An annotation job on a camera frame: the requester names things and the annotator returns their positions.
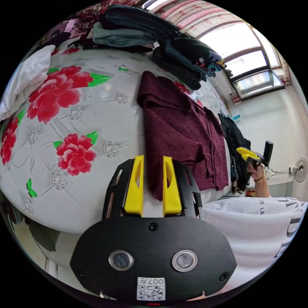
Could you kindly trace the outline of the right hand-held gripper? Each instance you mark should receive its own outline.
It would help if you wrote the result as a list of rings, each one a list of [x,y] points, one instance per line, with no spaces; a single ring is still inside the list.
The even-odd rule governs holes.
[[[244,148],[244,147],[238,147],[236,148],[236,151],[242,156],[242,158],[245,161],[249,161],[253,167],[257,167],[260,164],[267,167],[268,166],[268,154],[264,153],[263,155],[260,153],[252,152],[251,150]]]

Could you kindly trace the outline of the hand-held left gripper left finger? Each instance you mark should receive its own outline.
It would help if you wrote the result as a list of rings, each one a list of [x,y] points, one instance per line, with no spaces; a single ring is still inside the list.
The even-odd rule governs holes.
[[[134,158],[127,189],[124,210],[128,215],[142,216],[143,214],[143,176],[144,156],[140,155]]]

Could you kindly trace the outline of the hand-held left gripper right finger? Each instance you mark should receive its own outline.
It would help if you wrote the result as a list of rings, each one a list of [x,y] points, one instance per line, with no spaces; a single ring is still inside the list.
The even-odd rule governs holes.
[[[163,214],[174,216],[181,213],[181,200],[171,157],[163,156]]]

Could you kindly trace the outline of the person's right hand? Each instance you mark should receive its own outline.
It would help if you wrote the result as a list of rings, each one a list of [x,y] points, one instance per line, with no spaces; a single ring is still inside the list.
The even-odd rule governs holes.
[[[250,173],[255,183],[262,181],[265,177],[263,166],[260,162],[249,162],[247,165],[247,171]]]

